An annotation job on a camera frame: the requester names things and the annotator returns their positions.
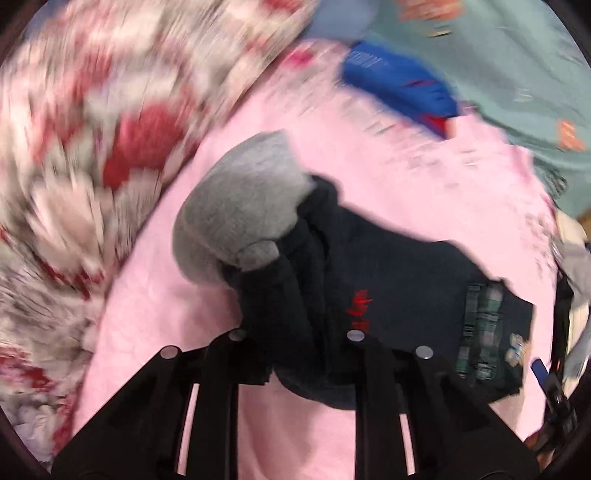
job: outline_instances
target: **gray plush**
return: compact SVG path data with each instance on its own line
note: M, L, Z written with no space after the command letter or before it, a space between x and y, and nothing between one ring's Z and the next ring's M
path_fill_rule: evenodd
M585 247L564 243L555 239L554 246L558 252L558 263L568 278L573 290L572 308L588 303L591 299L591 254ZM585 360L591 355L591 323L587 321L581 337L566 356L564 377L577 378Z
M297 222L312 180L285 133L261 133L226 153L183 203L173 254L190 281L219 281L219 263L256 270L279 256L275 240Z

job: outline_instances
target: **plaid fabric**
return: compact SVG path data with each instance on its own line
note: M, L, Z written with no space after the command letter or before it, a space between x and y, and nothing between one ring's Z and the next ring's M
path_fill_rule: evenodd
M496 377L501 341L499 308L502 284L470 285L466 296L466 314L456 371L471 383Z

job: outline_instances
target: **navy fabric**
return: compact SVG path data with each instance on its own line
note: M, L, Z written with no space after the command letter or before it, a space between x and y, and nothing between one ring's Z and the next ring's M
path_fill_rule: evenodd
M346 334L362 329L392 349L428 345L458 358L466 295L489 279L458 248L384 230L340 207L330 182L298 207L298 224L264 268L227 270L244 328L292 392L334 408L354 408L358 366ZM522 367L505 362L512 335L529 339L533 307L503 285L499 374L475 390L487 401L519 391Z

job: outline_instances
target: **red embroidered logo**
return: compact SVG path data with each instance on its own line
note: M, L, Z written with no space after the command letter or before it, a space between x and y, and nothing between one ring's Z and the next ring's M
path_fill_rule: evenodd
M368 303L371 301L372 299L368 298L367 290L358 290L355 292L355 295L353 295L353 305L347 309L347 313L359 318L359 320L354 320L351 322L351 326L355 330L361 330L365 333L368 332L369 321L363 316L367 313L369 308Z

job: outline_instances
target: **orange print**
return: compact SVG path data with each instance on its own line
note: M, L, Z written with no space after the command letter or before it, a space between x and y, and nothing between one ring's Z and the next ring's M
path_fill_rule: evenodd
M398 0L402 20L448 21L462 14L462 0Z
M567 120L558 121L558 148L575 152L585 151L585 143L577 136L577 128Z

